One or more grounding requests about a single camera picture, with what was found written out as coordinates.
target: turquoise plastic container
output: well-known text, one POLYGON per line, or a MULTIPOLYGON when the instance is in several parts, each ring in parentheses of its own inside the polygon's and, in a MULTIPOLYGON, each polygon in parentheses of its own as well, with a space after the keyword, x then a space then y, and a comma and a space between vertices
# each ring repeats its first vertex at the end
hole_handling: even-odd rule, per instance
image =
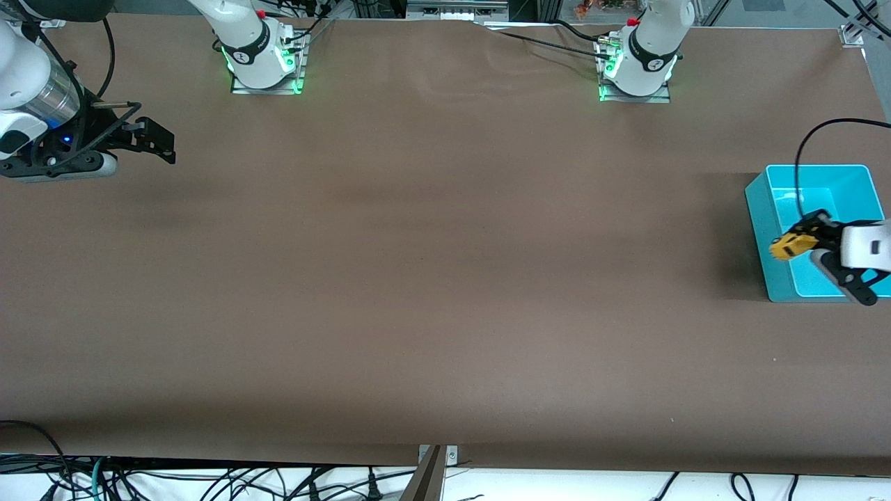
MULTIPOLYGON (((841 222, 885 219, 870 170, 864 165, 804 165, 799 177, 805 214, 826 209, 841 222)), ((795 196, 791 165, 767 166, 746 188, 767 296, 774 302, 848 302, 847 296, 811 262, 810 251, 780 261, 768 250, 773 239, 801 218, 795 196)), ((872 290, 880 298, 891 297, 891 278, 876 283, 872 290)))

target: white floor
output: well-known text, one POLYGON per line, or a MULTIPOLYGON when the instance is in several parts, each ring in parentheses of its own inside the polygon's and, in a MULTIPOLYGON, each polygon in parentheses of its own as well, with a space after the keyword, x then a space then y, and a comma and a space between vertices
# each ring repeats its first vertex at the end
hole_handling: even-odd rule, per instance
MULTIPOLYGON (((376 468, 379 475, 405 471, 404 468, 376 468)), ((190 470, 167 472, 176 475, 219 476, 223 470, 190 470)), ((308 469, 282 470, 286 485, 293 489, 306 475, 308 469)), ((365 481, 367 468, 338 468, 324 475, 317 487, 323 489, 332 484, 353 484, 365 481)), ((660 472, 581 472, 547 470, 494 470, 451 468, 446 473, 443 501, 466 501, 479 497, 479 501, 650 501, 658 495, 670 473, 660 472)), ((89 484, 80 475, 83 485, 89 484)), ((408 483, 409 476, 382 480, 380 491, 384 494, 400 492, 408 483)), ((748 475, 757 501, 786 501, 791 483, 788 475, 748 475)), ((715 499, 736 501, 730 488, 730 475, 726 473, 682 473, 669 489, 666 501, 715 499)), ((134 485, 149 499, 146 501, 198 501, 210 486, 209 481, 160 480, 152 477, 131 477, 134 485)), ((282 484, 274 474, 266 475, 257 483, 282 491, 282 484)), ((0 475, 0 501, 37 501, 49 488, 50 482, 43 474, 0 475)), ((740 489, 746 493, 740 483, 740 489)), ((339 489, 322 492, 322 499, 339 489)), ((220 494, 217 501, 228 500, 229 491, 220 494)), ((70 499, 57 493, 55 499, 70 499)), ((238 501, 267 500, 271 497, 258 490, 246 491, 236 497, 238 501)), ((361 499, 354 493, 336 497, 337 500, 361 499)), ((884 501, 891 500, 891 479, 804 476, 798 482, 794 499, 798 501, 884 501)))

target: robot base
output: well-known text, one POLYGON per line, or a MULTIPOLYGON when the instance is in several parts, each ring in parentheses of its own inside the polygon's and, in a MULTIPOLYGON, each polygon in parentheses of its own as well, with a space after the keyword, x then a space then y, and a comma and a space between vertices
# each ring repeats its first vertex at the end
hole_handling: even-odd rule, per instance
MULTIPOLYGON (((611 36, 610 37, 601 37, 600 40, 594 42, 594 52, 602 53, 610 56, 611 58, 616 57, 616 39, 611 36)), ((637 95, 629 95, 616 86, 616 84, 612 83, 608 78, 606 78, 607 67, 612 64, 615 60, 613 59, 601 59, 597 58, 596 68, 597 68, 597 79, 599 81, 599 95, 601 101, 620 101, 622 103, 670 103, 671 95, 668 92, 668 82, 662 84, 658 91, 653 94, 647 96, 637 96, 637 95)))
MULTIPOLYGON (((298 35, 304 33, 304 30, 294 30, 298 35)), ((293 66, 294 71, 285 76, 278 84, 264 89, 257 89, 245 86, 235 77, 232 68, 229 73, 232 75, 232 94, 258 94, 258 95, 295 95, 303 93, 303 82, 307 76, 307 58, 309 55, 309 40, 311 35, 306 34, 302 38, 293 41, 286 50, 293 52, 291 54, 282 54, 284 64, 293 66)))

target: brown table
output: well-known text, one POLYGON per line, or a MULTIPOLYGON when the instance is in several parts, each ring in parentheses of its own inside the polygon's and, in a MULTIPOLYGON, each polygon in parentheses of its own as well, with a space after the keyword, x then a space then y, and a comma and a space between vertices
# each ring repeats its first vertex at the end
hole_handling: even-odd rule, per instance
MULTIPOLYGON (((3 417, 71 454, 891 473, 891 303, 768 302, 742 194, 881 118, 836 32, 694 29, 632 105, 466 22, 340 21, 293 97, 229 95, 201 18, 111 25, 107 99, 179 161, 2 183, 3 417)), ((55 37, 97 88, 101 25, 55 37)), ((805 160, 888 201, 889 153, 805 160)))

